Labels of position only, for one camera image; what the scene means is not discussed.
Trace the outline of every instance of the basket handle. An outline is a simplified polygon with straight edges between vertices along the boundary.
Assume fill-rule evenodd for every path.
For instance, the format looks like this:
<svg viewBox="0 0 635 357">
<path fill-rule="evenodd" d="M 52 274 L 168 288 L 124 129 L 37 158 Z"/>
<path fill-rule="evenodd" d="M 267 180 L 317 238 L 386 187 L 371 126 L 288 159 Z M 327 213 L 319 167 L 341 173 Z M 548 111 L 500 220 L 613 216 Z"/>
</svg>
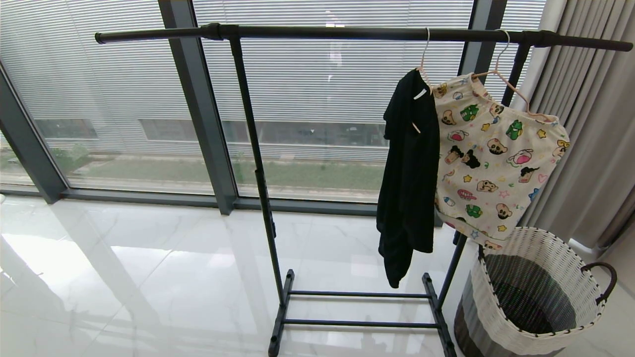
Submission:
<svg viewBox="0 0 635 357">
<path fill-rule="evenodd" d="M 617 271 L 611 264 L 605 262 L 595 262 L 587 264 L 584 267 L 581 267 L 580 271 L 591 270 L 592 267 L 596 266 L 603 266 L 611 272 L 611 282 L 608 284 L 608 288 L 606 288 L 606 291 L 604 291 L 604 293 L 596 299 L 596 304 L 599 305 L 602 300 L 606 302 L 608 296 L 611 295 L 611 292 L 613 292 L 613 288 L 615 288 L 615 284 L 617 284 Z"/>
</svg>

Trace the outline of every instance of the black shirt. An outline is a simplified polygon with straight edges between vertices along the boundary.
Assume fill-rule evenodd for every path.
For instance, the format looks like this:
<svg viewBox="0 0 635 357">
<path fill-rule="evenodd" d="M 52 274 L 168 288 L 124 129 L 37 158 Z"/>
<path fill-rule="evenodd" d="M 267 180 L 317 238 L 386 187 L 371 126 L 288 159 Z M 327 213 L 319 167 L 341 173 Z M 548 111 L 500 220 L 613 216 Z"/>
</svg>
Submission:
<svg viewBox="0 0 635 357">
<path fill-rule="evenodd" d="M 427 93 L 413 99 L 423 89 Z M 377 230 L 388 282 L 397 288 L 410 267 L 413 249 L 431 253 L 434 234 L 439 122 L 434 97 L 419 71 L 413 69 L 399 81 L 384 120 L 384 138 L 390 140 L 390 147 L 379 192 Z"/>
</svg>

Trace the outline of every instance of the laundry basket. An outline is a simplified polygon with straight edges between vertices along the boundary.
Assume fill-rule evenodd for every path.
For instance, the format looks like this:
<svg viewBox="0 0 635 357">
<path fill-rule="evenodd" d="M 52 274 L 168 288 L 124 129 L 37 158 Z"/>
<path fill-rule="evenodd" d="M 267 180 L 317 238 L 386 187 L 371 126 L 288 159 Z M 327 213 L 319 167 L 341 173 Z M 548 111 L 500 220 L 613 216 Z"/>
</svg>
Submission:
<svg viewBox="0 0 635 357">
<path fill-rule="evenodd" d="M 600 290 L 589 269 L 605 266 Z M 505 247 L 479 247 L 455 317 L 466 357 L 554 356 L 602 316 L 617 274 L 603 262 L 585 265 L 565 242 L 517 227 Z"/>
</svg>

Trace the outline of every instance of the clothes rack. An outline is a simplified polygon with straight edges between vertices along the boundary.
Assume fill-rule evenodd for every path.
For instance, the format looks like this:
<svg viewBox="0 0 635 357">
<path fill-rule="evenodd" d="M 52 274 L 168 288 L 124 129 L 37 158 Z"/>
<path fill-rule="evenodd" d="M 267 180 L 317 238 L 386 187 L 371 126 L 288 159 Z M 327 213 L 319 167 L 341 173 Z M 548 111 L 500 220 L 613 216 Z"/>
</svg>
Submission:
<svg viewBox="0 0 635 357">
<path fill-rule="evenodd" d="M 459 42 L 507 42 L 507 35 L 494 30 L 468 30 L 468 29 L 434 29 L 430 31 L 429 37 L 427 29 L 387 29 L 387 28 L 364 28 L 364 27 L 266 27 L 266 26 L 238 26 L 212 23 L 191 29 L 158 29 L 126 32 L 111 32 L 95 34 L 98 43 L 109 43 L 117 41 L 134 41 L 147 39 L 169 39 L 181 37 L 206 38 L 222 41 L 228 39 L 234 57 L 234 65 L 238 76 L 238 83 L 243 101 L 244 113 L 246 117 L 251 149 L 256 164 L 256 180 L 258 185 L 258 197 L 267 233 L 269 253 L 276 279 L 276 290 L 279 299 L 277 317 L 274 323 L 274 330 L 269 344 L 269 356 L 277 356 L 282 341 L 282 333 L 285 325 L 329 325 L 329 326 L 356 326 L 356 327 L 404 327 L 404 328 L 434 328 L 438 331 L 443 350 L 446 357 L 456 356 L 454 345 L 450 337 L 450 331 L 442 313 L 443 302 L 445 301 L 450 283 L 458 266 L 458 261 L 463 252 L 467 237 L 463 234 L 455 234 L 456 248 L 448 274 L 443 281 L 443 286 L 439 295 L 434 290 L 432 280 L 428 273 L 424 273 L 422 281 L 425 294 L 417 293 L 369 293 L 369 292 L 331 292 L 312 290 L 293 290 L 293 280 L 295 273 L 289 269 L 284 277 L 284 282 L 280 274 L 280 267 L 277 257 L 275 237 L 276 229 L 273 221 L 271 206 L 269 204 L 269 194 L 258 143 L 258 132 L 256 122 L 251 107 L 251 98 L 248 89 L 247 77 L 243 62 L 243 52 L 241 48 L 241 38 L 286 38 L 286 39 L 374 39 L 374 40 L 397 40 L 397 41 L 459 41 Z M 518 50 L 514 58 L 514 66 L 509 76 L 509 82 L 516 86 L 521 74 L 529 50 L 534 47 L 550 46 L 576 46 L 585 48 L 595 48 L 602 50 L 630 51 L 632 43 L 611 41 L 605 39 L 590 39 L 583 37 L 571 37 L 556 34 L 555 32 L 540 31 L 519 31 L 509 32 L 510 42 L 518 43 Z M 505 90 L 502 104 L 509 105 L 513 96 L 510 88 Z M 338 321 L 338 320 L 300 320 L 286 317 L 287 308 L 292 295 L 312 295 L 327 297 L 374 297 L 374 298 L 403 298 L 403 299 L 427 299 L 432 309 L 434 323 L 402 323 L 402 322 L 372 322 L 372 321 Z"/>
</svg>

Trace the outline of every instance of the marble floor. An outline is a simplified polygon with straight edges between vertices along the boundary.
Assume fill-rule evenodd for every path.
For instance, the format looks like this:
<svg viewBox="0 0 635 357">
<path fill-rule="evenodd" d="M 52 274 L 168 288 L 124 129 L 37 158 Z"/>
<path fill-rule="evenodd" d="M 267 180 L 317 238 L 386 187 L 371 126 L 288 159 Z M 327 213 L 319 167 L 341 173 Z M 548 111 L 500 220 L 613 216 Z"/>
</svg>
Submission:
<svg viewBox="0 0 635 357">
<path fill-rule="evenodd" d="M 1 205 L 0 356 L 266 356 L 277 312 L 262 215 L 7 197 Z M 282 272 L 299 290 L 391 292 L 373 218 L 275 213 Z M 437 230 L 399 292 L 437 290 L 453 251 Z M 450 288 L 453 316 L 476 256 Z M 605 286 L 607 276 L 597 272 Z M 632 356 L 635 299 L 616 287 L 596 328 L 559 356 Z M 426 303 L 293 299 L 288 318 L 433 322 Z M 285 328 L 281 356 L 443 356 L 435 331 Z"/>
</svg>

